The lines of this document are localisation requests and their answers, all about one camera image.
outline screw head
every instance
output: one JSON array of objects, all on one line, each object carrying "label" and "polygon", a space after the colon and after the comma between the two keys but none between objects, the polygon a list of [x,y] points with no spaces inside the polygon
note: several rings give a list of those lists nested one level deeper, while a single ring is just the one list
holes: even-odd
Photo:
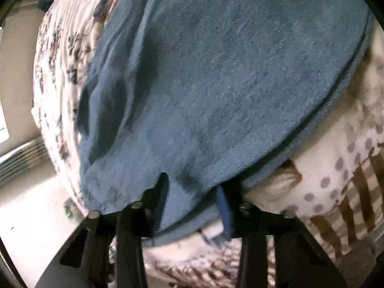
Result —
[{"label": "screw head", "polygon": [[132,209],[141,209],[143,206],[144,205],[141,201],[135,201],[131,204]]},{"label": "screw head", "polygon": [[296,216],[296,214],[293,211],[291,211],[291,210],[284,210],[282,212],[282,215],[286,219],[293,219]]},{"label": "screw head", "polygon": [[252,204],[250,202],[244,201],[240,205],[240,211],[244,216],[249,216],[249,210],[252,208]]},{"label": "screw head", "polygon": [[97,219],[100,217],[100,212],[93,210],[90,213],[88,213],[88,218],[90,219]]}]

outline floor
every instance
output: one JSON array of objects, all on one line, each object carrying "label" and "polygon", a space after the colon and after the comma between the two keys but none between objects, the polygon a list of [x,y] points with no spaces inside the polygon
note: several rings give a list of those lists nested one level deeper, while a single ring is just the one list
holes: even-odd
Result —
[{"label": "floor", "polygon": [[[0,236],[29,288],[77,226],[64,213],[68,197],[50,162],[0,187]],[[151,288],[169,287],[153,278],[148,282]]]}]

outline white radiator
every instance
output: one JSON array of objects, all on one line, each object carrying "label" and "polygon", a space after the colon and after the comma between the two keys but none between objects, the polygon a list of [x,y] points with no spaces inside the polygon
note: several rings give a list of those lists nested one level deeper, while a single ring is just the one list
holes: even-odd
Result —
[{"label": "white radiator", "polygon": [[0,186],[49,159],[41,137],[0,157]]}]

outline blanket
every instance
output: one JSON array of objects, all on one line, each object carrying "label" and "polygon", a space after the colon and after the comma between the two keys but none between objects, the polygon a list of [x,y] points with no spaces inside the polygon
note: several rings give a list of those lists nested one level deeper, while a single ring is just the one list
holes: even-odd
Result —
[{"label": "blanket", "polygon": [[85,74],[118,0],[55,0],[40,25],[33,67],[32,116],[61,182],[83,215],[78,135]]},{"label": "blanket", "polygon": [[120,0],[79,102],[86,205],[119,211],[166,172],[151,244],[214,219],[210,190],[251,189],[327,116],[372,19],[363,0]]}]

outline polka dot fabric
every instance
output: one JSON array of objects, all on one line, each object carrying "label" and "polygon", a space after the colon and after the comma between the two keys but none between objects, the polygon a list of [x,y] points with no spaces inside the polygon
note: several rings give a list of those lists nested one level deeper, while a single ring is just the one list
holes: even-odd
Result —
[{"label": "polka dot fabric", "polygon": [[246,195],[265,211],[294,211],[332,259],[383,220],[383,66],[384,32],[376,24],[338,106],[288,162]]}]

